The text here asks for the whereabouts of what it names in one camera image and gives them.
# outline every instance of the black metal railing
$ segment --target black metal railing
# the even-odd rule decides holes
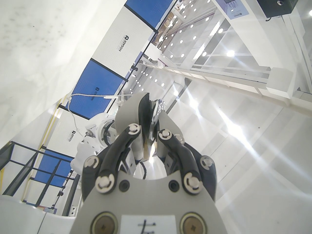
[[[31,156],[31,158],[25,164],[17,162],[17,161],[14,161],[14,160],[11,159],[11,156],[12,156],[13,149],[14,149],[15,145],[18,145],[19,147],[23,147],[23,148],[26,148],[28,150],[34,151],[34,154]],[[54,153],[62,155],[62,156],[70,157],[70,156],[67,156],[67,155],[64,155],[64,154],[61,154],[61,153],[57,153],[57,152],[52,151],[50,149],[47,149],[44,146],[42,146],[40,148],[40,150],[41,149],[47,150],[47,151],[51,151],[51,152],[54,152]],[[45,194],[46,194],[46,192],[48,190],[48,187],[51,185],[51,182],[52,182],[52,179],[53,179],[54,176],[58,176],[58,177],[64,178],[66,180],[66,184],[67,184],[68,180],[73,180],[73,183],[71,185],[71,188],[70,188],[70,191],[69,191],[69,194],[68,194],[68,197],[67,197],[67,201],[65,203],[65,208],[64,208],[63,214],[62,214],[63,216],[68,216],[70,208],[71,208],[71,204],[72,204],[72,201],[73,201],[73,198],[74,198],[74,195],[75,195],[75,191],[76,191],[76,188],[77,188],[77,185],[78,185],[78,182],[79,182],[80,175],[77,174],[75,178],[72,178],[71,174],[72,174],[73,170],[70,171],[70,175],[69,176],[62,176],[62,175],[56,174],[56,172],[58,170],[58,167],[59,167],[59,165],[60,165],[60,163],[62,161],[67,162],[67,163],[70,163],[71,161],[63,159],[63,158],[55,156],[55,155],[49,155],[49,154],[47,154],[47,153],[45,153],[43,151],[40,151],[40,150],[36,150],[36,149],[30,148],[30,147],[27,147],[25,145],[16,143],[14,141],[11,141],[10,143],[6,144],[2,149],[0,149],[0,170],[3,169],[9,162],[12,162],[12,163],[15,163],[15,164],[23,166],[23,168],[20,170],[20,172],[16,175],[16,177],[12,180],[12,182],[9,184],[9,186],[6,188],[6,190],[2,194],[3,195],[14,196],[14,194],[17,192],[17,190],[19,189],[19,187],[21,186],[23,181],[26,179],[26,177],[30,174],[30,172],[32,170],[36,170],[36,171],[39,171],[39,172],[50,174],[48,181],[45,183],[45,186],[44,186],[44,188],[43,188],[43,190],[42,190],[42,192],[41,192],[41,194],[40,194],[36,204],[34,205],[34,206],[37,207],[42,202],[43,197],[45,196]],[[34,164],[35,164],[35,161],[37,159],[38,154],[42,154],[42,155],[49,156],[49,157],[52,157],[52,158],[56,158],[56,159],[59,160],[58,163],[56,164],[56,166],[54,167],[54,170],[52,172],[44,171],[42,169],[34,167]],[[62,191],[66,187],[66,184],[61,187]],[[58,195],[58,198],[57,198],[56,202],[51,206],[51,209],[54,209],[58,199],[59,199],[59,195]]]

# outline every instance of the white cable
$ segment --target white cable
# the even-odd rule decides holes
[[[75,116],[74,116],[74,114],[72,113],[72,111],[69,109],[69,105],[70,105],[70,102],[71,102],[71,97],[73,97],[73,96],[83,96],[83,97],[103,97],[104,99],[113,99],[113,98],[118,98],[118,97],[124,97],[124,96],[132,96],[132,95],[116,95],[116,96],[111,96],[111,95],[86,95],[86,94],[71,94],[68,98],[67,98],[67,100],[68,100],[68,106],[67,106],[67,109],[68,109],[68,111],[71,113],[71,115],[73,116],[73,118],[74,118],[74,123],[75,123],[75,128],[76,128],[76,131],[80,134],[80,136],[82,136],[82,137],[85,137],[85,136],[83,136],[81,133],[80,133],[80,131],[79,131],[79,129],[78,129],[78,127],[77,127],[77,124],[76,124],[76,119],[75,119]]]

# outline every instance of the chinese character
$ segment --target chinese character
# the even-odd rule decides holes
[[[145,227],[156,226],[156,223],[146,223],[146,220],[144,220],[144,223],[140,223],[140,224],[138,224],[138,226],[142,226],[143,227],[140,234],[155,234],[154,231],[145,232]]]

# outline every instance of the screw hole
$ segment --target screw hole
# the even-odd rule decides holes
[[[119,183],[119,190],[121,192],[126,192],[130,187],[130,183],[128,180],[123,180]]]
[[[179,189],[180,189],[180,185],[179,183],[176,181],[176,180],[171,180],[169,182],[169,189],[172,191],[172,192],[178,192]]]

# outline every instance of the yellow stripe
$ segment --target yellow stripe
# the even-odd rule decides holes
[[[3,181],[4,168],[0,171],[0,194],[2,194],[2,181]]]
[[[51,118],[50,118],[50,120],[49,120],[48,126],[47,126],[47,128],[46,128],[46,130],[45,130],[45,132],[44,132],[44,134],[43,134],[43,136],[42,136],[42,138],[41,138],[40,145],[39,145],[39,147],[38,147],[37,150],[40,150],[41,146],[45,143],[45,141],[47,140],[48,136],[50,135],[51,129],[53,128],[53,125],[54,125],[55,120],[56,120],[56,118],[57,118],[57,117],[56,117],[56,111],[58,110],[58,106],[59,106],[59,104],[62,104],[62,103],[64,102],[65,99],[66,99],[66,97],[64,97],[64,98],[62,98],[62,99],[60,99],[60,100],[58,100],[58,102],[56,103],[56,108],[55,108],[54,111],[53,111],[53,114],[52,114],[52,116],[51,116]],[[37,167],[40,157],[42,157],[42,154],[38,154],[37,160],[36,160],[37,163],[36,163],[36,166],[35,166],[35,167]],[[29,179],[30,179],[31,176],[32,176],[32,173],[31,173],[31,174],[29,175],[29,177],[28,177],[27,184],[26,184],[26,187],[25,187],[25,189],[24,189],[23,196],[22,196],[22,201],[25,199],[26,191],[27,191],[27,189],[28,189]]]

